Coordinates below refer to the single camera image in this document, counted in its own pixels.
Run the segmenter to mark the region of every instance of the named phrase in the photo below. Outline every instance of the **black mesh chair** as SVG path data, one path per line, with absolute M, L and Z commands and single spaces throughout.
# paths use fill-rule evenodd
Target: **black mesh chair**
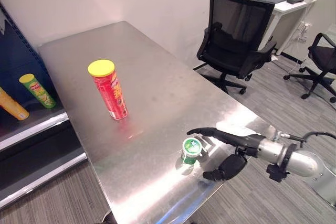
M 276 42 L 268 41 L 258 51 L 274 3 L 256 0 L 210 0 L 209 26 L 204 31 L 204 39 L 197 57 L 222 73 L 207 80 L 227 92 L 226 86 L 241 88 L 246 86 L 225 80 L 227 74 L 249 81 L 251 72 L 271 61 L 271 53 Z
M 318 46 L 318 43 L 321 38 L 325 38 L 326 41 L 332 47 L 322 47 Z M 301 96 L 302 99 L 306 99 L 310 94 L 314 91 L 317 84 L 321 84 L 324 86 L 330 93 L 332 93 L 335 97 L 330 98 L 330 102 L 336 102 L 336 92 L 330 86 L 334 79 L 327 78 L 325 75 L 327 73 L 336 74 L 336 44 L 326 35 L 323 33 L 317 34 L 313 45 L 308 48 L 308 56 L 313 60 L 315 65 L 322 70 L 320 74 L 315 73 L 311 69 L 304 67 L 300 68 L 299 71 L 301 73 L 308 71 L 309 74 L 288 74 L 284 76 L 285 80 L 288 80 L 290 77 L 302 78 L 307 80 L 312 80 L 313 85 L 311 86 L 309 92 L 307 94 L 303 94 Z

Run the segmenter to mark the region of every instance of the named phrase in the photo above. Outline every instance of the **green cup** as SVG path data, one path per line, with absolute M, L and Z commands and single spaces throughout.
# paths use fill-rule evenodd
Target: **green cup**
M 42 87 L 42 85 L 36 80 L 32 73 L 25 74 L 20 77 L 21 82 L 30 93 L 47 109 L 51 109 L 56 105 L 54 99 L 50 94 Z
M 195 164 L 197 157 L 202 151 L 201 142 L 194 138 L 188 137 L 183 141 L 182 144 L 182 155 L 181 159 L 184 164 L 193 165 Z

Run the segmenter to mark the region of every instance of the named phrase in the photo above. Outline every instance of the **table leg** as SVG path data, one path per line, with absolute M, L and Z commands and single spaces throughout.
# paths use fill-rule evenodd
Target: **table leg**
M 268 42 L 269 38 L 271 37 L 274 29 L 276 28 L 277 24 L 279 23 L 281 16 L 282 15 L 280 13 L 274 14 L 272 22 L 271 22 L 271 24 L 269 24 L 269 26 L 268 26 L 268 28 L 267 28 L 267 30 L 266 30 L 266 32 L 265 32 L 265 34 L 264 34 L 264 36 L 261 40 L 261 43 L 259 45 L 258 50 L 261 50 L 261 49 L 264 48 L 264 46 Z
M 279 47 L 279 49 L 277 50 L 277 52 L 275 53 L 277 56 L 280 55 L 282 53 L 282 51 L 284 50 L 285 46 L 287 45 L 287 43 L 289 42 L 289 40 L 293 37 L 295 31 L 297 30 L 298 26 L 301 23 L 301 20 L 303 19 L 304 16 L 304 9 L 302 14 L 300 15 L 300 17 L 298 18 L 298 20 L 296 21 L 295 25 L 293 26 L 292 30 L 290 31 L 288 37 L 286 38 L 286 40 L 281 44 L 281 46 Z

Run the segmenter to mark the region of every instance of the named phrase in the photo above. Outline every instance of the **metal table surface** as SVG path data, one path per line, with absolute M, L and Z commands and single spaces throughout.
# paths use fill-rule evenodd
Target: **metal table surface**
M 207 151 L 186 169 L 180 157 L 188 130 L 220 122 L 274 133 L 127 22 L 49 42 L 40 53 L 118 223 L 183 223 L 219 189 L 202 172 L 232 147 L 204 138 Z M 116 65 L 129 110 L 121 121 L 110 117 L 87 72 L 97 59 Z

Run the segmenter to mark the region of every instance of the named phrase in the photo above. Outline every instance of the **metal shelf edge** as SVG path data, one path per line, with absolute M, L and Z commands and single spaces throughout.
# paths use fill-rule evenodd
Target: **metal shelf edge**
M 24 196 L 25 194 L 30 193 L 31 191 L 33 191 L 38 186 L 40 186 L 43 183 L 49 181 L 50 179 L 52 179 L 53 177 L 62 173 L 63 171 L 69 169 L 70 167 L 80 163 L 81 161 L 85 160 L 86 158 L 87 157 L 86 157 L 86 154 L 84 152 L 84 153 L 80 154 L 79 156 L 75 157 L 74 159 L 72 159 L 72 160 L 66 162 L 65 164 L 57 167 L 56 169 L 54 169 L 50 173 L 47 173 L 46 175 L 42 176 L 41 178 L 39 178 L 39 179 L 35 180 L 34 182 L 30 183 L 29 185 L 21 188 L 20 190 L 16 191 L 13 194 L 7 196 L 5 199 L 0 201 L 0 209 L 4 208 L 5 206 L 10 204 L 14 200 Z
M 39 124 L 36 124 L 33 127 L 30 127 L 14 136 L 11 136 L 3 141 L 0 142 L 0 151 L 4 150 L 30 136 L 33 136 L 39 132 L 42 132 L 46 129 L 49 129 L 53 126 L 56 126 L 58 124 L 61 124 L 62 122 L 68 121 L 69 117 L 66 112 L 59 114 L 57 116 L 53 116 L 44 122 L 41 122 Z

